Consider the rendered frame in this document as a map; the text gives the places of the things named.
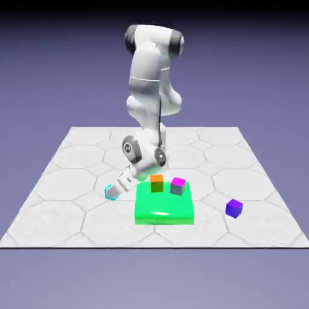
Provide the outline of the large green box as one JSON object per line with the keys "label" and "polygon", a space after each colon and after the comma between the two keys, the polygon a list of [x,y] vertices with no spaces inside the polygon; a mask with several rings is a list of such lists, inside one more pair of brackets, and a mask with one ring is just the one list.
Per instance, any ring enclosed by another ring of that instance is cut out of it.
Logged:
{"label": "large green box", "polygon": [[171,193],[169,182],[164,182],[159,193],[151,192],[150,182],[139,184],[134,215],[137,225],[192,225],[194,207],[190,184],[186,183],[181,195]]}

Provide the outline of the small purple cube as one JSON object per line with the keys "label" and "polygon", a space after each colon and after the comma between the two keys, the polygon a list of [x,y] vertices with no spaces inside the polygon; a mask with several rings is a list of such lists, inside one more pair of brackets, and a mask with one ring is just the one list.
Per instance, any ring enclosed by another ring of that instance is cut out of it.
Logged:
{"label": "small purple cube", "polygon": [[232,199],[227,202],[225,213],[232,218],[237,218],[242,213],[242,210],[243,204],[238,200]]}

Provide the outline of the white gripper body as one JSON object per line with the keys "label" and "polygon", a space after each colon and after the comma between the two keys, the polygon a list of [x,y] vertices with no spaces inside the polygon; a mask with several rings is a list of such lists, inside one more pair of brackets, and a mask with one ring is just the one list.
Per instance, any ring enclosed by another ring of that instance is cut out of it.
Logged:
{"label": "white gripper body", "polygon": [[113,187],[118,194],[126,193],[134,189],[139,183],[136,177],[136,169],[134,166],[128,166],[122,174],[117,178]]}

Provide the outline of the small magenta cube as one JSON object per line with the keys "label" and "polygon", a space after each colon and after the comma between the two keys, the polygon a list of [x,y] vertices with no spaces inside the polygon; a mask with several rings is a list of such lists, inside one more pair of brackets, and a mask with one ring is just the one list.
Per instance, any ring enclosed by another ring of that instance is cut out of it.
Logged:
{"label": "small magenta cube", "polygon": [[186,180],[174,177],[170,182],[170,193],[181,196],[186,187]]}

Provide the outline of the small cyan cube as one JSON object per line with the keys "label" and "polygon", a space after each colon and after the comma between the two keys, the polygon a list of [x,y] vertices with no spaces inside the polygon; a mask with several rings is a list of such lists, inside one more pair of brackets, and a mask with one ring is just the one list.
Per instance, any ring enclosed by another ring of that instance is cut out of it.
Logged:
{"label": "small cyan cube", "polygon": [[104,189],[104,196],[109,200],[116,200],[120,195],[120,188],[117,184],[110,184]]}

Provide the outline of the small orange cube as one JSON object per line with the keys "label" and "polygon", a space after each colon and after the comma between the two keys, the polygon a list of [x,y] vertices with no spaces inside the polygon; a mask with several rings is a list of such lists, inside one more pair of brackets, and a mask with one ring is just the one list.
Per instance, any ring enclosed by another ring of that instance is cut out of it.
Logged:
{"label": "small orange cube", "polygon": [[164,190],[164,179],[161,174],[150,176],[150,191],[152,193],[161,193]]}

